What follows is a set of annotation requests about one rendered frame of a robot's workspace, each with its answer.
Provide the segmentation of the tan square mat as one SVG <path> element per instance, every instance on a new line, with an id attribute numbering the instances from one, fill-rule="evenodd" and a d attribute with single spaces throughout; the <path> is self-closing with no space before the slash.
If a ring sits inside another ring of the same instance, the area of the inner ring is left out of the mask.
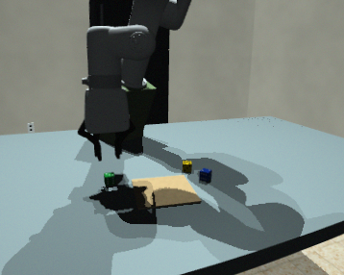
<path id="1" fill-rule="evenodd" d="M 184 175 L 132 179 L 139 210 L 202 203 Z"/>

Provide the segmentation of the green die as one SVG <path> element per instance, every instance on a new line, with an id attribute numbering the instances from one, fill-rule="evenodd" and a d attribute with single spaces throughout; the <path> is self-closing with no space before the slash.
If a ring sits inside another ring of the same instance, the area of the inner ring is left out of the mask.
<path id="1" fill-rule="evenodd" d="M 115 185 L 115 175 L 113 172 L 111 173 L 104 173 L 104 181 L 106 186 L 113 186 Z"/>

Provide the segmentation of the yellow die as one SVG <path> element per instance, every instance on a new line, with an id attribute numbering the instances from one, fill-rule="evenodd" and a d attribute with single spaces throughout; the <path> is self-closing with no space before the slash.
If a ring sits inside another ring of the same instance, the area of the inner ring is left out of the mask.
<path id="1" fill-rule="evenodd" d="M 191 161 L 183 161 L 183 172 L 191 172 Z"/>

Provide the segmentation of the blue die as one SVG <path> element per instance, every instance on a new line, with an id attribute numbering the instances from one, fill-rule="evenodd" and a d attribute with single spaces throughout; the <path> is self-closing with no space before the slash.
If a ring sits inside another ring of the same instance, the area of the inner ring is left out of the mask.
<path id="1" fill-rule="evenodd" d="M 211 170 L 210 169 L 206 169 L 206 168 L 203 168 L 201 171 L 200 171 L 200 177 L 199 177 L 200 180 L 203 180 L 203 181 L 208 181 L 211 179 Z"/>

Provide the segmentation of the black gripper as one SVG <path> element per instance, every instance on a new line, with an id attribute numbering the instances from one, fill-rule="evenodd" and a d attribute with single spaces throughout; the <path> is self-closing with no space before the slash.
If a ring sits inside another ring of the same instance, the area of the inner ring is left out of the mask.
<path id="1" fill-rule="evenodd" d="M 85 95 L 85 119 L 78 135 L 94 144 L 94 155 L 102 160 L 100 134 L 117 133 L 114 142 L 115 157 L 120 159 L 123 140 L 135 130 L 129 117 L 126 89 L 88 88 Z M 93 134 L 93 135 L 92 135 Z"/>

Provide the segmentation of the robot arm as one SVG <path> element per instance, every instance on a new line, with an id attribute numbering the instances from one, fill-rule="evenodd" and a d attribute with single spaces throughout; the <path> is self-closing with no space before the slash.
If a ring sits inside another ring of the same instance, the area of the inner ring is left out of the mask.
<path id="1" fill-rule="evenodd" d="M 144 76 L 156 48 L 159 26 L 179 30 L 190 3 L 191 0 L 135 0 L 128 26 L 89 28 L 86 33 L 88 77 L 82 79 L 82 85 L 146 87 Z"/>

